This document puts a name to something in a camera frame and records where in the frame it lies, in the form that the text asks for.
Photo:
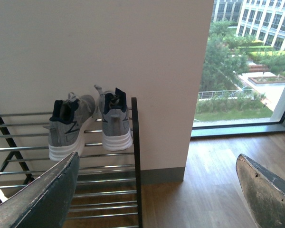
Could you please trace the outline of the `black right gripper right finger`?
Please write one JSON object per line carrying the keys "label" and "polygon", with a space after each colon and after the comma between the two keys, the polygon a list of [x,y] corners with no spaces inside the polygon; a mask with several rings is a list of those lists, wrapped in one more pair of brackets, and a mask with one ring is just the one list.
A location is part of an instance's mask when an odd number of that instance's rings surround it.
{"label": "black right gripper right finger", "polygon": [[285,228],[285,180],[244,154],[237,158],[236,171],[257,226]]}

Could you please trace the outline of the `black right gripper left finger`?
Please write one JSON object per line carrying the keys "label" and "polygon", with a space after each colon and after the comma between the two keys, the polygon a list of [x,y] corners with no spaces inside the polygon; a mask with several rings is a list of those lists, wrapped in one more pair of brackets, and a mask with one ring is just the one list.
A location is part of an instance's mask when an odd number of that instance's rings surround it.
{"label": "black right gripper left finger", "polygon": [[79,156],[73,152],[0,204],[0,228],[61,228],[75,193]]}

